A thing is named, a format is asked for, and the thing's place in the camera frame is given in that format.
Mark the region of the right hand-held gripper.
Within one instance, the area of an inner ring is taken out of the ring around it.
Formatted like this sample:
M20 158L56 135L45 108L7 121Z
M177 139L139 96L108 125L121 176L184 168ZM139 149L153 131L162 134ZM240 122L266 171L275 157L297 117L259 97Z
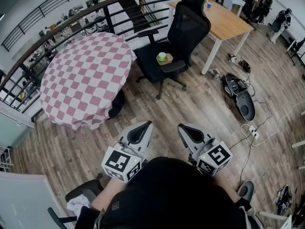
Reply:
M223 141L211 138L210 132L201 125L185 123L177 127L184 146L192 154L195 166L211 177L228 165L233 154ZM198 143L203 144L198 150Z

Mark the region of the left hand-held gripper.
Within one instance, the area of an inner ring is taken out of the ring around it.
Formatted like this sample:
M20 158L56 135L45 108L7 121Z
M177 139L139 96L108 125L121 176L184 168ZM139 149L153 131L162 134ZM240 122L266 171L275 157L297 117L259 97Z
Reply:
M102 161L104 172L128 183L141 170L145 151L153 132L152 121L142 121L123 129L120 140L109 146Z

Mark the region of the yellow square tray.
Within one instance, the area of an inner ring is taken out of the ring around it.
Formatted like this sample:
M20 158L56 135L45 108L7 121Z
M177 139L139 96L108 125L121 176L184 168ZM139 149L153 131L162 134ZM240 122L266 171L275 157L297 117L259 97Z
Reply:
M166 53L166 60L164 62L159 62L158 61L158 56L156 56L156 60L157 60L158 64L160 66L162 66L162 65L166 65L166 64L171 63L173 61L173 57L171 56L171 54Z

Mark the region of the person's right forearm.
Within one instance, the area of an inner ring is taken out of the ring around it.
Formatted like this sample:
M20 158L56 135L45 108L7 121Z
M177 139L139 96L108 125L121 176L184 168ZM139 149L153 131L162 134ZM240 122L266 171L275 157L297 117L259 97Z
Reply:
M234 203L237 203L240 200L239 195L234 190L231 183L229 183L227 177L223 173L217 173L213 176L213 181L216 185L220 186L225 190L225 192L229 195L231 200Z

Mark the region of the person's left forearm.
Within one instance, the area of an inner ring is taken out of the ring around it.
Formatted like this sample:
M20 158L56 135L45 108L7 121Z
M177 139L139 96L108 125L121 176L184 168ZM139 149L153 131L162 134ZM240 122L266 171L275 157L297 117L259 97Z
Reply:
M111 178L103 191L92 201L91 208L99 212L105 212L111 200L123 191L126 186L127 183Z

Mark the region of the black table base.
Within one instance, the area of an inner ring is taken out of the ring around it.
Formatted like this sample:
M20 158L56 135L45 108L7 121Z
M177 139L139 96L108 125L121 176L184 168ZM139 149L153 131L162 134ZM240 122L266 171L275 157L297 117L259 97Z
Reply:
M116 117L119 114L119 112L122 110L122 108L124 106L124 102L125 102L125 95L124 95L123 90L121 89L117 93L114 100L112 101L112 109L108 112L109 120L113 119L114 117Z

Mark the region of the white power strip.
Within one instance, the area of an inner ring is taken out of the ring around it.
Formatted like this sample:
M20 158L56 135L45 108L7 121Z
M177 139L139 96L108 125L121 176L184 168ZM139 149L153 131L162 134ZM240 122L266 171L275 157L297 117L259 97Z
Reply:
M249 129L250 134L253 136L253 138L255 140L257 140L259 138L257 129L255 129L255 127L253 125L251 125L248 129Z

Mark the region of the open black grey case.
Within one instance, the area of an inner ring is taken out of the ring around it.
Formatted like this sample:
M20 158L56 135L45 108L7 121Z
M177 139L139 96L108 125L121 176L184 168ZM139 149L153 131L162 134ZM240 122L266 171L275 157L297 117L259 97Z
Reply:
M226 94L234 100L243 119L252 121L255 117L255 107L245 82L232 73L225 73L221 77L221 83Z

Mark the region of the grey oval object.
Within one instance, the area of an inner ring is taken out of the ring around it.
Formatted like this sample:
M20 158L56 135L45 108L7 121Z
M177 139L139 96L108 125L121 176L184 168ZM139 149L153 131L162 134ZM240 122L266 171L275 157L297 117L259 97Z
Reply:
M249 203L252 200L254 194L254 184L251 180L245 181L237 191L239 197L245 199Z

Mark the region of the pink white checkered tablecloth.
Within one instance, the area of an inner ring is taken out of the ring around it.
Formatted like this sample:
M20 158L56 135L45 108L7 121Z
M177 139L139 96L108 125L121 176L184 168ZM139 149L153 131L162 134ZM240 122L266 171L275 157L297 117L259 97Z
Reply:
M109 119L136 55L120 36L96 32L71 42L52 59L40 87L41 106L56 124L96 129Z

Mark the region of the black swivel chair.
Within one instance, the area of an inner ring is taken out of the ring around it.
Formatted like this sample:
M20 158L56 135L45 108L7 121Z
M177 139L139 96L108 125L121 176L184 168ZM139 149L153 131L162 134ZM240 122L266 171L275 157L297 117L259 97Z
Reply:
M70 199L79 196L80 194L84 194L89 202L91 203L101 192L103 191L103 187L98 179L90 180L88 182L83 183L82 185L76 187L74 190L69 192L66 196L66 202ZM77 216L69 216L69 217L59 217L52 207L47 209L48 214L55 222L55 224L60 229L68 229L66 224L71 224L77 221Z

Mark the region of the person's black shirt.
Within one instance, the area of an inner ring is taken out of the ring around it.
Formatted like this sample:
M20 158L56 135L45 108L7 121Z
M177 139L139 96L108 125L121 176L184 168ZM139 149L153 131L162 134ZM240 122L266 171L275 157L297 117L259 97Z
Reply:
M75 229L250 229L248 201L234 203L213 178L168 157L149 161L105 212L82 207Z

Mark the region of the small black floor device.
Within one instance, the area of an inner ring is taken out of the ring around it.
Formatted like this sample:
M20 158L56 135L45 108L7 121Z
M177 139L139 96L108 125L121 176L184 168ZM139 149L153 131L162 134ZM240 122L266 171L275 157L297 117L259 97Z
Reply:
M243 70L246 73L250 73L251 72L251 68L250 65L248 64L248 62L246 62L245 60L242 60L239 62L239 65L243 68Z

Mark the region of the crumpled white cloth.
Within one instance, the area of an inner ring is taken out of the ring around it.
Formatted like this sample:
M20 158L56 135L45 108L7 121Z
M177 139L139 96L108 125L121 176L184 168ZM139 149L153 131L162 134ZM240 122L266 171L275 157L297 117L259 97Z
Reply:
M67 202L67 209L72 211L77 217L79 217L82 207L90 207L90 202L84 194L80 194Z

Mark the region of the dark equipment bundle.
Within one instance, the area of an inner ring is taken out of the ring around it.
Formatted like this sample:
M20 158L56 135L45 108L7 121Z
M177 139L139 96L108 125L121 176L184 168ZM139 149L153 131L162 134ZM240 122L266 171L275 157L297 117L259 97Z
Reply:
M285 185L279 189L276 201L278 215L283 216L288 210L291 209L292 198L292 193L288 185Z

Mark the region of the black mesh office chair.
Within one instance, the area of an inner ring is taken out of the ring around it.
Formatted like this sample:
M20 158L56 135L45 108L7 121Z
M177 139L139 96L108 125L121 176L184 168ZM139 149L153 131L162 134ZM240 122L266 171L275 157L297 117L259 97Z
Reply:
M206 0L180 0L176 4L167 39L162 42L154 40L157 29L138 34L139 38L148 37L150 44L134 51L137 64L143 73L136 82L147 79L150 83L159 83L157 99L162 96L163 82L166 79L177 82L186 90L186 84L180 82L178 76L189 69L192 52L211 29L211 23L203 11L205 3ZM160 66L156 60L160 52L171 54L173 61Z

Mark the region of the wooden table white legs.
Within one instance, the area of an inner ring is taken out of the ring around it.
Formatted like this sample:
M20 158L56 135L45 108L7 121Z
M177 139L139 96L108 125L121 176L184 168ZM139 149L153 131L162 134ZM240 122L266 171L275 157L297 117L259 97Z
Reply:
M211 8L207 8L207 3L209 2L212 4ZM203 7L203 11L211 23L211 29L206 38L196 46L196 49L203 47L204 42L208 43L208 48L206 52L203 53L204 62L201 69L201 74L205 75L210 69L211 64L223 42L229 39L236 39L240 36L241 40L238 46L231 52L237 56L250 32L252 32L254 28L215 1L207 0Z

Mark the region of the dark staircase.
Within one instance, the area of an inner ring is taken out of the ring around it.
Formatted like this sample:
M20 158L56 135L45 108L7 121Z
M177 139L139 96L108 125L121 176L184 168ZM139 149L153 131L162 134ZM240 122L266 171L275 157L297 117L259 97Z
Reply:
M140 32L150 27L150 24L147 23L148 21L141 11L141 7L134 8L134 6L138 5L135 0L121 0L119 4L124 10L132 7L125 12L129 19L131 19L130 22L132 22L132 26L134 27L134 33Z

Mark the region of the white desk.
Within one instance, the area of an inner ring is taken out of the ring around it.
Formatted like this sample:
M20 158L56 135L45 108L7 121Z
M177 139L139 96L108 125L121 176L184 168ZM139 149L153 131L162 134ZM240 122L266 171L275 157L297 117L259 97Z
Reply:
M0 172L0 229L60 229L48 208L67 216L45 175Z

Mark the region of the white metal stool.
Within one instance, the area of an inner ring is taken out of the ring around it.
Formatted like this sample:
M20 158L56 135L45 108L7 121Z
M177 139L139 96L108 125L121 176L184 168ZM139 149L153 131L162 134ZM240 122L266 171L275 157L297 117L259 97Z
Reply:
M10 155L11 149L11 146L0 146L0 171L2 172L9 172L13 167Z

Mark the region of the curved black wooden-top railing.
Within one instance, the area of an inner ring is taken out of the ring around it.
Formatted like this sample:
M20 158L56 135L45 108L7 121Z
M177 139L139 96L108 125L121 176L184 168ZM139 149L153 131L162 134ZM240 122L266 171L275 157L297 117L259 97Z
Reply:
M119 4L121 0L107 0L65 17L63 21L51 26L49 34L43 35L31 46L13 66L9 73L0 70L0 102L16 111L25 113L37 100L43 73L58 53L58 47L67 46L75 41L78 34L111 32L125 35L133 31L131 19ZM159 25L166 17L157 18L156 13L163 9L151 10L150 4L170 0L135 0L150 25ZM224 0L215 0L223 5Z

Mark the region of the black far railing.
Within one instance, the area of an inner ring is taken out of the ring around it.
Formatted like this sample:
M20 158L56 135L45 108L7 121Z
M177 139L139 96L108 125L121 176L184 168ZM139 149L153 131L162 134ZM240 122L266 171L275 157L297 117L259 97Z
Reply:
M55 10L60 5L69 2L70 0L46 0L33 11L31 11L26 17L24 17L16 27L7 35L7 37L1 43L1 46L6 51L16 44L16 42L26 34L26 32L34 26L41 19L45 18L47 14Z

